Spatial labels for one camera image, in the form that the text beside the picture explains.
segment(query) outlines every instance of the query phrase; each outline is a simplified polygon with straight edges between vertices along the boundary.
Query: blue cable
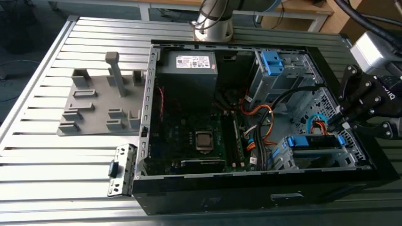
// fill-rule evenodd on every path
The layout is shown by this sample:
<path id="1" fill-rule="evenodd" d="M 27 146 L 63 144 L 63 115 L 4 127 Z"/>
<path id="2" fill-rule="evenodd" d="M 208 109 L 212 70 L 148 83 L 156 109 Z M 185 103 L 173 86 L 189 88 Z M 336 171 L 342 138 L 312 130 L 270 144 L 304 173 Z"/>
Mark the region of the blue cable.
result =
<path id="1" fill-rule="evenodd" d="M 272 3 L 272 5 L 270 6 L 270 8 L 267 8 L 267 9 L 264 10 L 264 12 L 272 11 L 272 10 L 279 6 L 280 2 L 282 2 L 282 0 L 276 0 L 276 1 Z"/>
<path id="2" fill-rule="evenodd" d="M 326 117 L 323 114 L 312 114 L 312 115 L 308 117 L 308 119 L 307 119 L 307 124 L 306 124 L 306 126 L 307 126 L 307 134 L 310 134 L 311 121 L 312 121 L 312 119 L 314 119 L 315 117 L 319 117 L 319 118 L 326 122 L 326 124 L 328 123 L 328 119 L 327 119 L 327 117 Z"/>
<path id="3" fill-rule="evenodd" d="M 19 98 L 19 96 L 20 96 L 20 95 L 17 95 L 16 97 L 12 97 L 12 98 L 9 98 L 9 99 L 0 100 L 0 103 L 2 103 L 2 102 L 6 102 L 6 101 L 11 101 L 11 100 L 13 100 L 13 99 Z"/>

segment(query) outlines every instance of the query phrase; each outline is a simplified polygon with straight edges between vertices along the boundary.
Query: blue cable on floor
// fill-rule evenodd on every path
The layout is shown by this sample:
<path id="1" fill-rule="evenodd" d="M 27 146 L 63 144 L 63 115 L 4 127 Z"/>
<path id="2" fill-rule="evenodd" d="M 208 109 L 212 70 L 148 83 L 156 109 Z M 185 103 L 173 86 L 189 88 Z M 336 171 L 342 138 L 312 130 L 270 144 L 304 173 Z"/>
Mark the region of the blue cable on floor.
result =
<path id="1" fill-rule="evenodd" d="M 11 100 L 13 100 L 13 99 L 19 98 L 19 96 L 20 96 L 20 95 L 17 95 L 16 97 L 12 97 L 12 98 L 9 98 L 9 99 L 0 100 L 0 103 L 2 103 L 2 102 L 6 102 L 6 101 L 11 101 Z"/>

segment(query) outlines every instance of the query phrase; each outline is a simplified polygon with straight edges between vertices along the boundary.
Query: red wire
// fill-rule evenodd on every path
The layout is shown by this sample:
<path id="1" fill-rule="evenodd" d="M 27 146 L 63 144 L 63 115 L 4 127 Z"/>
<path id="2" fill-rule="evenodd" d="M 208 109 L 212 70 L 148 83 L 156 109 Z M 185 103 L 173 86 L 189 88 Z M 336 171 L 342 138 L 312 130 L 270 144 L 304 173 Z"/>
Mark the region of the red wire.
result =
<path id="1" fill-rule="evenodd" d="M 161 96 L 161 106 L 160 106 L 160 114 L 159 114 L 159 117 L 161 118 L 161 116 L 163 116 L 163 110 L 164 110 L 164 95 L 163 95 L 161 88 L 157 87 L 157 89 L 159 89 L 160 96 Z"/>

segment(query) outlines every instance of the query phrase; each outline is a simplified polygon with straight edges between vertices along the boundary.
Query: blue plastic latch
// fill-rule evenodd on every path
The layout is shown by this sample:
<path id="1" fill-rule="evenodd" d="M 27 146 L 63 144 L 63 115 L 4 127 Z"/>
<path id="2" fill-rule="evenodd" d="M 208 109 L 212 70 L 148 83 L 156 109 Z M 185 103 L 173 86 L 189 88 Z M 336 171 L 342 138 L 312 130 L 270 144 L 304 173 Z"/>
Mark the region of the blue plastic latch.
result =
<path id="1" fill-rule="evenodd" d="M 291 136 L 290 138 L 294 141 L 294 147 L 308 147 L 308 141 L 306 136 Z"/>
<path id="2" fill-rule="evenodd" d="M 338 141 L 339 141 L 340 146 L 343 147 L 346 145 L 343 136 L 340 136 L 340 135 L 338 136 Z"/>
<path id="3" fill-rule="evenodd" d="M 271 163 L 271 161 L 274 160 L 274 158 L 276 157 L 278 154 L 279 154 L 279 148 L 275 149 L 272 155 L 270 156 L 270 158 L 267 160 L 267 164 Z"/>
<path id="4" fill-rule="evenodd" d="M 270 76 L 279 76 L 284 69 L 278 52 L 262 51 L 262 60 Z"/>
<path id="5" fill-rule="evenodd" d="M 286 140 L 287 140 L 288 146 L 290 146 L 290 147 L 294 147 L 295 144 L 294 144 L 294 141 L 292 141 L 291 137 L 286 138 Z"/>

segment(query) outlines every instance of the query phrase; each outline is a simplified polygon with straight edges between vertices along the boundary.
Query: slotted metal surface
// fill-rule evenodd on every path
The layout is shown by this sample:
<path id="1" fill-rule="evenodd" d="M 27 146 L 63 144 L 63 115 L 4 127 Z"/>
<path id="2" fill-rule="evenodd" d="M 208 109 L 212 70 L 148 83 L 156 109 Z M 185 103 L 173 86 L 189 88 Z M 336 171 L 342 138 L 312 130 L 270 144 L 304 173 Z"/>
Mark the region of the slotted metal surface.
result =
<path id="1" fill-rule="evenodd" d="M 235 28 L 235 38 L 248 43 L 319 47 L 338 77 L 346 64 L 352 62 L 346 43 L 338 35 Z M 123 74 L 129 74 L 133 69 L 145 70 L 151 39 L 192 40 L 191 28 L 179 23 L 83 17 L 77 22 L 65 23 L 0 130 L 1 223 L 101 222 L 105 225 L 133 225 L 128 221 L 135 221 L 136 225 L 148 226 L 177 225 L 173 220 L 185 219 L 193 225 L 243 225 L 258 223 L 260 216 L 270 216 L 271 222 L 283 225 L 290 223 L 290 219 L 280 215 L 378 210 L 378 214 L 390 216 L 387 210 L 402 208 L 402 181 L 368 189 L 327 205 L 219 213 L 214 217 L 208 213 L 149 217 L 133 199 L 107 199 L 107 171 L 115 147 L 136 144 L 137 137 L 56 136 L 72 84 L 69 77 L 75 67 L 88 68 L 91 76 L 105 75 L 103 59 L 107 51 L 119 51 Z M 402 142 L 380 141 L 380 144 L 398 172 L 402 172 Z M 239 216 L 248 218 L 244 221 L 220 220 Z M 323 225 L 322 218 L 315 221 Z"/>

